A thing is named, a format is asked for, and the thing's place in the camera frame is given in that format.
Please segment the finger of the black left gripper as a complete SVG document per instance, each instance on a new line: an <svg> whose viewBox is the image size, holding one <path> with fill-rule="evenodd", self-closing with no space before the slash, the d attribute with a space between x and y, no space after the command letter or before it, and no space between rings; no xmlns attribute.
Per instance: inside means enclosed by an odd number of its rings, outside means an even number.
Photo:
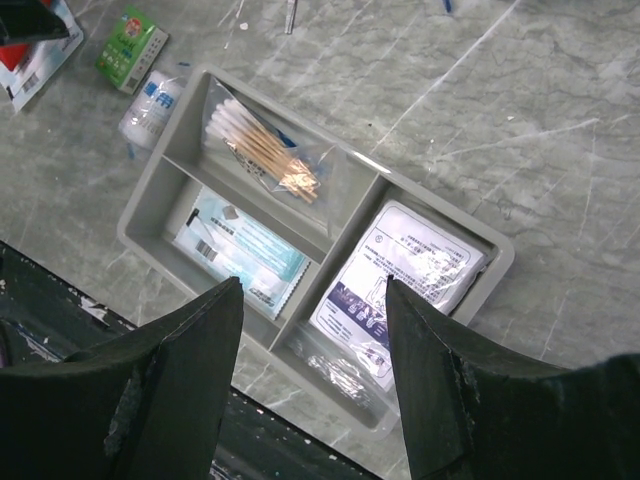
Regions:
<svg viewBox="0 0 640 480"><path fill-rule="evenodd" d="M32 44L69 36L61 17L39 0L1 0L1 45Z"/></svg>

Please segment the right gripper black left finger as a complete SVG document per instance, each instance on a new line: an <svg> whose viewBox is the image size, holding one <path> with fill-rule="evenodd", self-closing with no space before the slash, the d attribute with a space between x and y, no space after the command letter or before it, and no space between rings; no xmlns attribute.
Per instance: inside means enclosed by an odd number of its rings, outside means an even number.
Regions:
<svg viewBox="0 0 640 480"><path fill-rule="evenodd" d="M1 372L5 479L204 479L243 328L240 281L57 363Z"/></svg>

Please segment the cotton swabs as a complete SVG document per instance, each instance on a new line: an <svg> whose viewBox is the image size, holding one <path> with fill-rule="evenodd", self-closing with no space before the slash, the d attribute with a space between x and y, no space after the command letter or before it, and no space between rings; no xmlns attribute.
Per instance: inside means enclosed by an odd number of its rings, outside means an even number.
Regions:
<svg viewBox="0 0 640 480"><path fill-rule="evenodd" d="M343 228L351 174L339 146L292 140L215 77L203 107L201 144L232 158L245 178L328 237Z"/></svg>

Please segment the white blue instruction packet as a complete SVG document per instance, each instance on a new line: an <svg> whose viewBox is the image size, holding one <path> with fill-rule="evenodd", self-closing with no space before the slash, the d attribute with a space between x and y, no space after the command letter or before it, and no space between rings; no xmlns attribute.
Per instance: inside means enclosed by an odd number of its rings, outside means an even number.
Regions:
<svg viewBox="0 0 640 480"><path fill-rule="evenodd" d="M308 320L316 349L297 353L362 408L395 406L401 299L444 315L468 293L488 253L398 200L388 200L332 276Z"/></svg>

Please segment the light blue gauze packet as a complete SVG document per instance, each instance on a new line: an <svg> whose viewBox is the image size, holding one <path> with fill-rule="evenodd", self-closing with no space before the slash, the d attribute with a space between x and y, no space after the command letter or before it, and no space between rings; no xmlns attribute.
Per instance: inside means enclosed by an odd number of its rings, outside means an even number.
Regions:
<svg viewBox="0 0 640 480"><path fill-rule="evenodd" d="M215 279L237 277L245 300L270 320L281 313L311 264L301 251L206 187L174 244Z"/></svg>
<svg viewBox="0 0 640 480"><path fill-rule="evenodd" d="M84 32L67 2L53 1L52 7L64 21L69 36L30 46L13 70L1 63L2 91L8 95L15 112L21 111L35 97L84 40Z"/></svg>

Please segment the red first aid pouch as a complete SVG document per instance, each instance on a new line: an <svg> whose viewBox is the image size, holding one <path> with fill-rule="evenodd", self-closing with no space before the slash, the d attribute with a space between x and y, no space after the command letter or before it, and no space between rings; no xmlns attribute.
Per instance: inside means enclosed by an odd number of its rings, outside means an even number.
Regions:
<svg viewBox="0 0 640 480"><path fill-rule="evenodd" d="M21 68L30 59L32 44L16 44L0 48L0 60L9 72Z"/></svg>

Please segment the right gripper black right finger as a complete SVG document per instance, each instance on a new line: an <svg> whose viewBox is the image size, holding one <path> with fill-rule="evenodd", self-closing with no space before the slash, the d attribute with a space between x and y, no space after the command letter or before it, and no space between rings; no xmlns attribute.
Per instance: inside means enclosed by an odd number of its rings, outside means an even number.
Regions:
<svg viewBox="0 0 640 480"><path fill-rule="evenodd" d="M403 297L396 379L415 479L635 479L639 357L566 369Z"/></svg>

